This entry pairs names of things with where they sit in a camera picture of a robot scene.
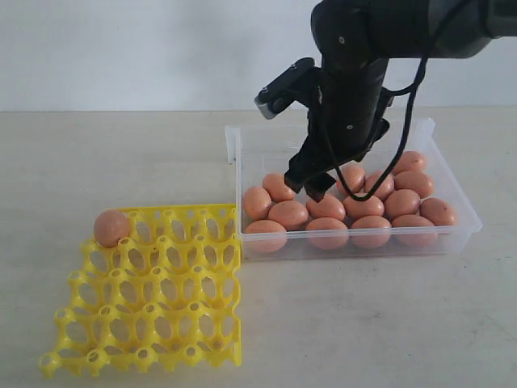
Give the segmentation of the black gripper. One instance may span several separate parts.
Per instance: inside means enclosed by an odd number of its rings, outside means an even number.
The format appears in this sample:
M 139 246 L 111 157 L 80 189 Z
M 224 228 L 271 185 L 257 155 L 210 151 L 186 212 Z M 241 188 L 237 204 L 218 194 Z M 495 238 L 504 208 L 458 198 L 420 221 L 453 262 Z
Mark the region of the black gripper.
M 310 135 L 284 174 L 294 192 L 304 189 L 308 197 L 321 202 L 335 185 L 327 171 L 366 151 L 388 63 L 378 58 L 361 67 L 345 68 L 322 58 L 321 104 L 311 120 Z

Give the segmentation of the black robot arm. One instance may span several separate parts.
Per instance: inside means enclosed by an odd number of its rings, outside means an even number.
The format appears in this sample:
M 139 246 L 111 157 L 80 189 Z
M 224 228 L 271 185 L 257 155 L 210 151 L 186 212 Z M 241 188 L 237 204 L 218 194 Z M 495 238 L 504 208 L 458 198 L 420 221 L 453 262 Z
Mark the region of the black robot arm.
M 304 86 L 308 135 L 289 161 L 285 183 L 320 200 L 334 184 L 330 171 L 362 160 L 389 130 L 394 98 L 383 86 L 392 59 L 463 59 L 490 41 L 516 33 L 513 1 L 323 1 L 311 14 L 322 56 L 295 64 Z

